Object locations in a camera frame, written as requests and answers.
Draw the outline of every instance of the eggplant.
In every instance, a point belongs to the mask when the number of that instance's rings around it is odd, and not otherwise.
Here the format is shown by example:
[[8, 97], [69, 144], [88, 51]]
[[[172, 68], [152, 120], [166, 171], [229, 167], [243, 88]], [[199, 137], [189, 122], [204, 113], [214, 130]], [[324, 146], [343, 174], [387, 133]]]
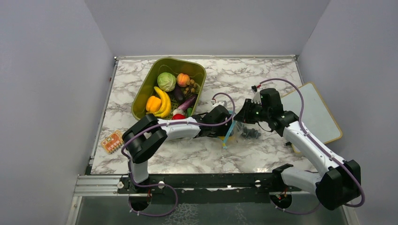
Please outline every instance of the eggplant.
[[176, 101], [180, 104], [182, 104], [185, 101], [185, 96], [183, 94], [183, 91], [181, 90], [180, 87], [176, 86], [173, 90], [173, 95]]
[[198, 94], [193, 94], [187, 100], [182, 103], [178, 109], [182, 109], [183, 111], [186, 111], [189, 107], [193, 106], [196, 102], [196, 99], [198, 98]]

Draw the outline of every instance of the toy fruit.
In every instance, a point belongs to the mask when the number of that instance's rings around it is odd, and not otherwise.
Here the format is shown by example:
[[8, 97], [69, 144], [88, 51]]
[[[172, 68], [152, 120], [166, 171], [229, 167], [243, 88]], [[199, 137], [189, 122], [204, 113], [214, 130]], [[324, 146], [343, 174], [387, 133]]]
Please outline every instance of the toy fruit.
[[168, 94], [166, 92], [163, 92], [163, 93], [164, 93], [164, 95], [166, 97], [167, 106], [166, 106], [166, 109], [164, 110], [164, 112], [159, 113], [159, 114], [155, 114], [156, 117], [160, 117], [160, 118], [165, 118], [171, 112], [171, 100], [170, 100], [170, 97], [168, 96]]
[[150, 96], [148, 98], [148, 101], [146, 102], [145, 109], [149, 113], [154, 113], [158, 111], [160, 108], [161, 108], [161, 99], [155, 96]]
[[162, 91], [160, 88], [158, 87], [153, 87], [153, 89], [155, 89], [156, 93], [159, 95], [159, 97], [161, 98], [161, 107], [158, 111], [154, 112], [155, 115], [157, 114], [161, 114], [162, 112], [164, 112], [166, 110], [167, 107], [167, 97], [166, 97], [166, 93], [164, 91]]
[[171, 119], [172, 120], [182, 120], [182, 119], [185, 119], [185, 116], [181, 115], [181, 114], [176, 114], [173, 117], [171, 117]]
[[187, 74], [179, 74], [177, 76], [177, 84], [182, 88], [185, 88], [187, 86], [188, 81], [190, 81], [190, 78]]
[[158, 86], [163, 91], [172, 91], [176, 86], [176, 77], [171, 73], [161, 73], [158, 76]]

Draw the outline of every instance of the green vegetable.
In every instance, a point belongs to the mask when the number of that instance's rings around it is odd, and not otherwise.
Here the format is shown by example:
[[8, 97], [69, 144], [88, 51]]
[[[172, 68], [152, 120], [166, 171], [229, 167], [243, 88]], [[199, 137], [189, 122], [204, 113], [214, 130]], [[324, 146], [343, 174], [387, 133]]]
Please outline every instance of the green vegetable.
[[158, 86], [163, 91], [172, 91], [176, 86], [176, 77], [171, 73], [161, 73], [158, 76]]
[[190, 117], [192, 115], [192, 108], [187, 109], [187, 117]]

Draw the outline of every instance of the green plastic basket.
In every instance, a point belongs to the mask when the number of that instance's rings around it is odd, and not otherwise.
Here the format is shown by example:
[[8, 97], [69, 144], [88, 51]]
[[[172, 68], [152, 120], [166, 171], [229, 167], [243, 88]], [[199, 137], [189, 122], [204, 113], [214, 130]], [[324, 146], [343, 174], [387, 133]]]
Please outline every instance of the green plastic basket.
[[[203, 85], [206, 80], [206, 70], [203, 68], [203, 66], [197, 63], [177, 60], [173, 58], [162, 58], [157, 60], [149, 70], [148, 75], [146, 76], [144, 82], [141, 85], [141, 88], [137, 93], [136, 98], [134, 99], [133, 105], [131, 105], [131, 113], [137, 120], [143, 118], [146, 115], [146, 102], [148, 101], [148, 98], [150, 96], [155, 95], [153, 87], [157, 86], [158, 75], [163, 72], [171, 73], [176, 77], [180, 73], [187, 74], [191, 79], [195, 81], [195, 83], [198, 85], [198, 87], [196, 88], [198, 98], [196, 99], [195, 105], [193, 106], [192, 114], [195, 112], [196, 106], [198, 105], [200, 99], [200, 95], [202, 93]], [[179, 106], [179, 104], [174, 99], [174, 96], [171, 93], [169, 93], [169, 96], [171, 100], [171, 112], [173, 112], [173, 110], [175, 110]], [[172, 113], [170, 113], [170, 115], [164, 119], [169, 120], [171, 119], [171, 117]]]

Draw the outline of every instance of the banana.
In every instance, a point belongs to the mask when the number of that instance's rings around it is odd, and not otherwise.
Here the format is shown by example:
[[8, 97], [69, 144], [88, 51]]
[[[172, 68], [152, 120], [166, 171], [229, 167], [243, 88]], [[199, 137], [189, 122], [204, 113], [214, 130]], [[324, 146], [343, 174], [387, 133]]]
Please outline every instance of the banana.
[[162, 101], [162, 105], [161, 108], [157, 111], [154, 112], [153, 114], [157, 115], [157, 114], [161, 114], [166, 110], [167, 107], [167, 94], [166, 92], [162, 91], [162, 89], [158, 88], [158, 87], [153, 87], [153, 89], [155, 89], [156, 93], [159, 95], [159, 97], [161, 98]]
[[165, 94], [166, 94], [166, 98], [167, 98], [167, 106], [166, 106], [166, 109], [165, 109], [165, 111], [164, 112], [162, 112], [162, 113], [159, 113], [159, 114], [155, 114], [155, 116], [156, 117], [160, 117], [160, 118], [165, 118], [165, 117], [167, 117], [169, 114], [170, 114], [170, 112], [171, 112], [171, 100], [170, 100], [170, 97], [168, 96], [168, 94], [165, 92]]

